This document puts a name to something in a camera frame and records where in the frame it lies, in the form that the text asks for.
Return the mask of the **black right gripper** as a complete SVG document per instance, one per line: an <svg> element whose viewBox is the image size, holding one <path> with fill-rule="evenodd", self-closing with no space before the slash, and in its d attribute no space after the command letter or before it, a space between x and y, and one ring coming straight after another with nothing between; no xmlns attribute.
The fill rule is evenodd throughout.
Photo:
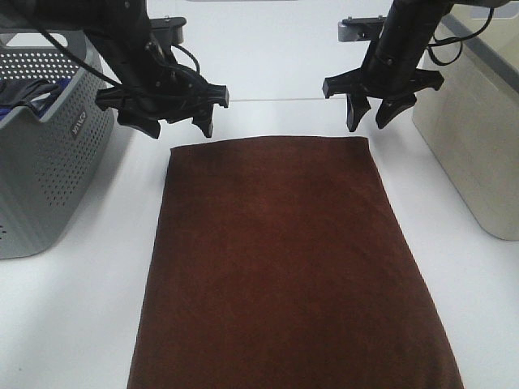
<svg viewBox="0 0 519 389"><path fill-rule="evenodd" d="M322 90L325 98L336 94L347 95L346 125L355 132L363 116L371 109L367 96L383 100L375 122L384 129L396 116L413 108L417 102L414 93L433 88L438 91L444 82L439 71L415 69L408 79L376 79L361 68L324 79Z"/></svg>

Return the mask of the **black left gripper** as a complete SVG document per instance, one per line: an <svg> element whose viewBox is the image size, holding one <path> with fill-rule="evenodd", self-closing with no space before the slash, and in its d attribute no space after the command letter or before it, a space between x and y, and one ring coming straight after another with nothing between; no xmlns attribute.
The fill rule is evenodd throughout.
<svg viewBox="0 0 519 389"><path fill-rule="evenodd" d="M121 88L107 88L97 92L96 104L101 109L116 109L118 123L130 127L152 139L159 139L160 120L180 122L191 118L205 138L213 133L213 108L229 106L229 91L225 85L211 83L191 83L184 96L174 96L165 92L127 92Z"/></svg>

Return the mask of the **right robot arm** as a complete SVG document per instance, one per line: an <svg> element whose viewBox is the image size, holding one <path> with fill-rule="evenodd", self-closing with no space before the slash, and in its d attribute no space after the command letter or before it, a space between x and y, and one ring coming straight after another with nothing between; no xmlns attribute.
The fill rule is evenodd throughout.
<svg viewBox="0 0 519 389"><path fill-rule="evenodd" d="M416 104L417 92L440 89L441 73L419 69L418 63L447 9L447 4L435 1L393 2L376 34L369 36L362 65L324 80L326 98L346 96L349 131L356 131L371 109L370 97L381 100L375 121L382 129Z"/></svg>

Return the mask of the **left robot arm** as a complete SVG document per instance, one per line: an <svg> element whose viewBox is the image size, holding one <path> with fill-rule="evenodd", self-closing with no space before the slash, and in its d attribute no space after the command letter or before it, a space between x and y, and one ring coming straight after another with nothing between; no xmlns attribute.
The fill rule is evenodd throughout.
<svg viewBox="0 0 519 389"><path fill-rule="evenodd" d="M96 95L102 109L116 109L118 123L156 139L161 122L184 120L212 136L215 105L226 107L229 92L209 83L200 68L184 66L173 49L185 51L183 17L150 19L145 1L3 1L1 26L35 30L77 65L107 76L59 44L52 31L79 31L118 77Z"/></svg>

